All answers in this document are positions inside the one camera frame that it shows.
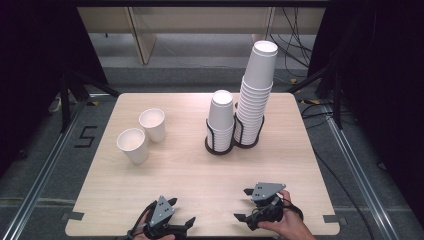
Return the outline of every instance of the background desk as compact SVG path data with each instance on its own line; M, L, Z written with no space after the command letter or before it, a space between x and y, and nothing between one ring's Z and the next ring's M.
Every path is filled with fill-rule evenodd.
M211 99L209 93L121 95L73 210L84 217L69 220L66 233L122 236L148 204L164 195L178 198L175 224L196 216L189 236L273 236L252 232L233 213L250 215L254 208L243 189L275 182L287 185L313 234L337 234L337 222L324 222L334 210L294 97L271 94L258 145L235 147L223 156L204 146ZM127 128L140 128L138 116L151 107L164 110L167 138L151 143L148 160L136 166L116 147L116 139Z

